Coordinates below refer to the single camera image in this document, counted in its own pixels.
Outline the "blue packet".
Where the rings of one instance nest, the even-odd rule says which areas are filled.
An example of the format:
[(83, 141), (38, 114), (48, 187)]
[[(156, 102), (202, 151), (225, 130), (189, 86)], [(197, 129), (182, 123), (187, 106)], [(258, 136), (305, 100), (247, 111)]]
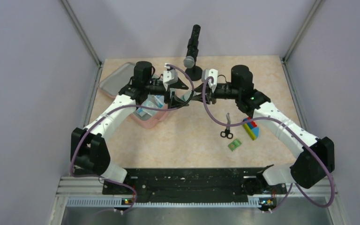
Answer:
[[(164, 105), (165, 105), (164, 96), (162, 95), (148, 95), (147, 99), (142, 103), (142, 106), (146, 106), (154, 109), (163, 108)], [(151, 109), (145, 109), (145, 108), (138, 108), (135, 113), (140, 117), (146, 115), (152, 117), (157, 113), (157, 111)]]

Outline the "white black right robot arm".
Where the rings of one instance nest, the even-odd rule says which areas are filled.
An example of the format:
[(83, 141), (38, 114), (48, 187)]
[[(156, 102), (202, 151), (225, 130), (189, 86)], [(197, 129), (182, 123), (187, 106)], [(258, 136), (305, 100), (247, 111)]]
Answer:
[(217, 99), (234, 100), (241, 112), (257, 119), (295, 157), (293, 164), (264, 168), (256, 180), (260, 192), (269, 193), (275, 185), (282, 183), (311, 188), (334, 171), (334, 142), (328, 137), (318, 138), (285, 116), (269, 97), (254, 88), (253, 74), (247, 66), (233, 66), (230, 82), (219, 83), (216, 69), (204, 70), (201, 81), (203, 83), (196, 89), (200, 101), (214, 104)]

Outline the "white bottle green label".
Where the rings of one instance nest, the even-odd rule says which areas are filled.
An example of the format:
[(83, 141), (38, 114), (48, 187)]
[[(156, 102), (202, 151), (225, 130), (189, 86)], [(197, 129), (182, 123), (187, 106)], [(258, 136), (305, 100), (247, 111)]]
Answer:
[(192, 101), (193, 96), (194, 94), (191, 91), (188, 91), (181, 96), (181, 99), (187, 103), (186, 106), (189, 106), (189, 103)]

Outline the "black handled scissors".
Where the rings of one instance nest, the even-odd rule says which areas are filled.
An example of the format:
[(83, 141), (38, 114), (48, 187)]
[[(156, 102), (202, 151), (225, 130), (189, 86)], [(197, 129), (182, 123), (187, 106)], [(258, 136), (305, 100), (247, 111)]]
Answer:
[(226, 127), (224, 131), (220, 132), (220, 136), (222, 138), (228, 138), (228, 139), (233, 139), (233, 133), (231, 132), (231, 118), (230, 118), (230, 114), (227, 113), (226, 114), (226, 119), (227, 119), (227, 123), (226, 123)]

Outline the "pink medicine kit case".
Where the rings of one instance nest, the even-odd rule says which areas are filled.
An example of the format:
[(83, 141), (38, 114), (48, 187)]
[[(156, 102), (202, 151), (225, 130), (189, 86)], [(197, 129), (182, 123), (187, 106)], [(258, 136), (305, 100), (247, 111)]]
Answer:
[[(131, 77), (134, 75), (135, 63), (127, 62), (108, 75), (106, 78), (100, 81), (98, 89), (105, 95), (115, 99), (117, 95), (129, 96), (130, 98), (136, 97), (136, 100), (131, 104), (133, 105), (142, 105), (143, 102), (140, 102), (140, 94), (137, 93), (137, 89), (133, 88), (131, 84)], [(130, 115), (130, 118), (138, 123), (141, 127), (145, 129), (151, 129), (156, 126), (159, 122), (162, 122), (169, 115), (169, 111), (157, 111), (154, 116), (142, 116), (140, 117), (135, 112)]]

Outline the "black microphone on stand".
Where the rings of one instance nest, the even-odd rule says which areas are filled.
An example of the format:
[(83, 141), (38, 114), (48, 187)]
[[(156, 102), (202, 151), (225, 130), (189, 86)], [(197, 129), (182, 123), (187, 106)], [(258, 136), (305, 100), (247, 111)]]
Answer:
[(186, 57), (183, 60), (183, 65), (186, 68), (186, 73), (189, 75), (192, 81), (198, 81), (202, 77), (202, 69), (196, 65), (197, 56), (199, 53), (199, 35), (201, 26), (195, 24), (193, 26), (190, 39), (187, 44)]

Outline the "colourful toy block stack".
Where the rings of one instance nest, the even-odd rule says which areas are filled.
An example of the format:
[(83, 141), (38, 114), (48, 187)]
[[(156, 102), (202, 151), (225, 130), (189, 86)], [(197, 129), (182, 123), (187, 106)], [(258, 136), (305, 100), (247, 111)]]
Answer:
[(252, 141), (259, 137), (260, 129), (254, 121), (244, 123), (242, 126)]

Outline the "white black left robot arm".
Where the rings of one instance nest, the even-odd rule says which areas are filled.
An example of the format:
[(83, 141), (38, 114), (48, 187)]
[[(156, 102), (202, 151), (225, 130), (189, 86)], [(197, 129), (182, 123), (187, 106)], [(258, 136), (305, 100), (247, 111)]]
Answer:
[(84, 128), (75, 128), (71, 134), (70, 174), (78, 166), (87, 171), (88, 176), (97, 176), (110, 180), (121, 194), (130, 191), (132, 182), (126, 178), (127, 171), (117, 165), (108, 150), (106, 139), (109, 139), (120, 124), (137, 109), (143, 108), (148, 95), (165, 97), (166, 112), (174, 111), (188, 105), (181, 101), (173, 89), (188, 87), (178, 78), (181, 72), (186, 78), (189, 75), (179, 67), (166, 63), (162, 79), (154, 79), (155, 68), (148, 61), (135, 64), (133, 75), (122, 87), (114, 101), (93, 122)]

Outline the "small green box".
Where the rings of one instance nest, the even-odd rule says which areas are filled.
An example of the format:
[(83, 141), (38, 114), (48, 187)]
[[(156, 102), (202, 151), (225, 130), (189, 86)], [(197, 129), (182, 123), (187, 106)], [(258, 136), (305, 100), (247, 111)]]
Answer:
[(228, 144), (228, 148), (230, 151), (235, 151), (238, 147), (242, 145), (242, 142), (239, 139), (234, 139), (230, 144)]

